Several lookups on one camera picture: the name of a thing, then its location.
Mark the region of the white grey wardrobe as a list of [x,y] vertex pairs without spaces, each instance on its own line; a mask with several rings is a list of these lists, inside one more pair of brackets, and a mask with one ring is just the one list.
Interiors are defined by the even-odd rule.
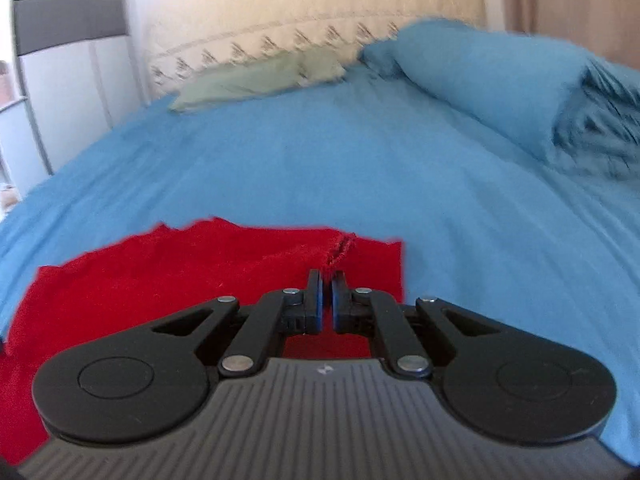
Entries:
[[142,107],[127,0],[10,0],[17,79],[54,174]]

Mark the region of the blue bed sheet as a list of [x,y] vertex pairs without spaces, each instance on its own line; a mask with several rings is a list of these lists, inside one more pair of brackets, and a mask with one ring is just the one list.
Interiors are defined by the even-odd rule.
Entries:
[[639,459],[639,183],[561,174],[402,78],[176,114],[161,99],[1,225],[1,322],[40,266],[209,217],[405,244],[430,294],[585,351],[618,385],[603,441]]

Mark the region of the red small garment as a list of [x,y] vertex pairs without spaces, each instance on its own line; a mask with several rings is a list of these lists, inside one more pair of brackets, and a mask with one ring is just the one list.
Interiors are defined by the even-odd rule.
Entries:
[[404,298],[401,240],[334,229],[262,229],[221,218],[152,231],[43,266],[1,347],[1,456],[17,465],[47,440],[32,402],[38,368],[76,344],[164,318],[219,296],[254,304],[304,287],[312,270]]

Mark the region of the blue rolled duvet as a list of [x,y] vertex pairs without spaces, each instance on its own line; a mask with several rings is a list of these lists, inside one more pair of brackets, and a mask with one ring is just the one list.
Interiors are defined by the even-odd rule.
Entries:
[[571,42],[431,18],[360,61],[406,77],[566,174],[639,177],[639,73]]

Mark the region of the green pillow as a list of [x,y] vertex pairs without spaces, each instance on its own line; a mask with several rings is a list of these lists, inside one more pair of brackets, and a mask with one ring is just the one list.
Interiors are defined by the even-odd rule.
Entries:
[[331,48],[282,51],[269,58],[204,70],[185,84],[169,105],[172,112],[258,99],[339,81],[346,70]]

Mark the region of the cream quilted headboard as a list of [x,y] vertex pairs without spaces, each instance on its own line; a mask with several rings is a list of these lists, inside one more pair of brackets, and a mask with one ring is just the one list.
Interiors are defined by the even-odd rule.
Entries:
[[206,68],[281,51],[332,48],[344,62],[422,18],[485,27],[484,0],[164,0],[144,34],[153,98]]

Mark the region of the beige curtain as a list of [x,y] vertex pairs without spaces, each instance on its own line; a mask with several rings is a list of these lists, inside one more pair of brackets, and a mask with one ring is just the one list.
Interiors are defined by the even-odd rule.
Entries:
[[506,29],[574,42],[635,70],[639,0],[503,0]]

